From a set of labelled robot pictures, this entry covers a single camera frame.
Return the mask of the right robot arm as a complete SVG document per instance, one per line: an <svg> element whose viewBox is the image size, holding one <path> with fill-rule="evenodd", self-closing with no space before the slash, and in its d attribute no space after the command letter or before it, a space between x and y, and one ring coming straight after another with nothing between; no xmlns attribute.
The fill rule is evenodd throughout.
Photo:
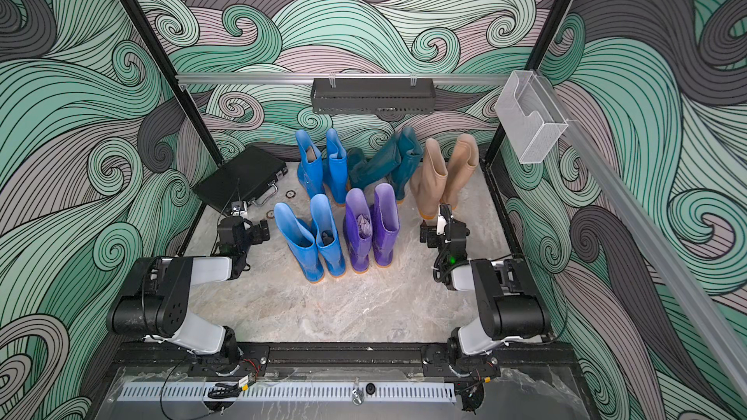
<svg viewBox="0 0 747 420"><path fill-rule="evenodd" d="M433 280L449 291L472 293L477 302L476 319L453 330L447 341L452 364L511 343L540 343L552 330L550 312L525 260L514 255L471 259L469 235L448 204L439 207L434 225L420 227L420 241L438 251Z"/></svg>

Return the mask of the teal boot back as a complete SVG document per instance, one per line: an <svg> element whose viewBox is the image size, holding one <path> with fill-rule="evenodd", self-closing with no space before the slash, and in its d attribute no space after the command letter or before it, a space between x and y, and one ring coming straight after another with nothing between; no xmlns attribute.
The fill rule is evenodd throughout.
<svg viewBox="0 0 747 420"><path fill-rule="evenodd" d="M400 135L394 134L371 159L366 159L360 148L349 150L346 162L350 187L364 190L395 170L402 163L399 140Z"/></svg>

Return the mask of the beige boot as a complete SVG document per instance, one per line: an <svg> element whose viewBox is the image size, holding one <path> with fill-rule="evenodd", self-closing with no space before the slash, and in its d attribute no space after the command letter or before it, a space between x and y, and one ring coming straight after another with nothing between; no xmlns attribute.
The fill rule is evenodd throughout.
<svg viewBox="0 0 747 420"><path fill-rule="evenodd" d="M451 158L447 163L447 184L441 203L457 208L459 193L469 183L479 165L480 152L476 138L463 133L457 137Z"/></svg>
<svg viewBox="0 0 747 420"><path fill-rule="evenodd" d="M424 220L431 220L438 215L447 175L449 173L439 142L428 138L422 164L410 179L410 191L414 195L418 213Z"/></svg>

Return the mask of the purple boot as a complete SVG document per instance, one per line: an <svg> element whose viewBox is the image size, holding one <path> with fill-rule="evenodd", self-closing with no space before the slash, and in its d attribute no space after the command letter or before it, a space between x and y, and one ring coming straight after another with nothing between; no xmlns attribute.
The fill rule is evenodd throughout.
<svg viewBox="0 0 747 420"><path fill-rule="evenodd" d="M373 253L379 266L387 268L394 259L394 248L400 231L398 204L393 187L382 183L375 187L372 209Z"/></svg>
<svg viewBox="0 0 747 420"><path fill-rule="evenodd" d="M373 222L364 192L350 190L345 198L344 239L352 269L364 273L370 265L373 243Z"/></svg>

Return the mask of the small blue boot orange sole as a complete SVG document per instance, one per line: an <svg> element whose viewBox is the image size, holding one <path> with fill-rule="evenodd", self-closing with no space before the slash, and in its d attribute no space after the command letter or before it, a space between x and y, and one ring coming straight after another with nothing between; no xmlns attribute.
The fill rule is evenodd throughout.
<svg viewBox="0 0 747 420"><path fill-rule="evenodd" d="M297 130L295 138L300 152L298 180L310 198L324 193L321 152L305 130Z"/></svg>

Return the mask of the beige boot back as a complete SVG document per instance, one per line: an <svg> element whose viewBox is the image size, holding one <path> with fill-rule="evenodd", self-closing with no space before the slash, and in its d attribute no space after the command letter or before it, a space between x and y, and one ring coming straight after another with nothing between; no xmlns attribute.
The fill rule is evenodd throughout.
<svg viewBox="0 0 747 420"><path fill-rule="evenodd" d="M439 142L428 138L422 164L410 179L410 191L414 195L418 213L424 220L431 220L438 215L447 175L449 173Z"/></svg>

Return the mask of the teal boot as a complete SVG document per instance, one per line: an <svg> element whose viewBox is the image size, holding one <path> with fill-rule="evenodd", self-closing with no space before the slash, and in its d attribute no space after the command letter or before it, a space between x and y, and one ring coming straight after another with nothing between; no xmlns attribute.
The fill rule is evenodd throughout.
<svg viewBox="0 0 747 420"><path fill-rule="evenodd" d="M394 134L371 159L366 159L360 148L349 150L346 162L350 187L364 190L395 170L402 163L399 140L400 135Z"/></svg>
<svg viewBox="0 0 747 420"><path fill-rule="evenodd" d="M395 147L399 164L390 172L389 183L394 189L396 200L403 201L406 196L405 188L422 160L423 148L411 126L405 126L397 133Z"/></svg>

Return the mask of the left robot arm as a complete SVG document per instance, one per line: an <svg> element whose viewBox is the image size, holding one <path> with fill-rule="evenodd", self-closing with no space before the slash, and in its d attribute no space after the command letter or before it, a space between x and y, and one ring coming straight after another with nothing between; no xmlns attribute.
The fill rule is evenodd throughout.
<svg viewBox="0 0 747 420"><path fill-rule="evenodd" d="M202 257L145 257L136 260L107 314L112 334L169 342L197 356L219 354L236 364L241 358L235 332L190 309L194 287L236 280L249 270L251 248L270 240L266 219L241 216L219 222L218 253Z"/></svg>

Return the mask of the large blue boot front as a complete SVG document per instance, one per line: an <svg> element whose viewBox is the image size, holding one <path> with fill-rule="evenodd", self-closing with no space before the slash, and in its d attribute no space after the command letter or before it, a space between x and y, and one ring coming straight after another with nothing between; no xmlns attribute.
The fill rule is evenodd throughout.
<svg viewBox="0 0 747 420"><path fill-rule="evenodd" d="M316 194L310 200L309 210L316 231L316 245L328 272L334 277L343 276L346 272L344 253L329 198Z"/></svg>

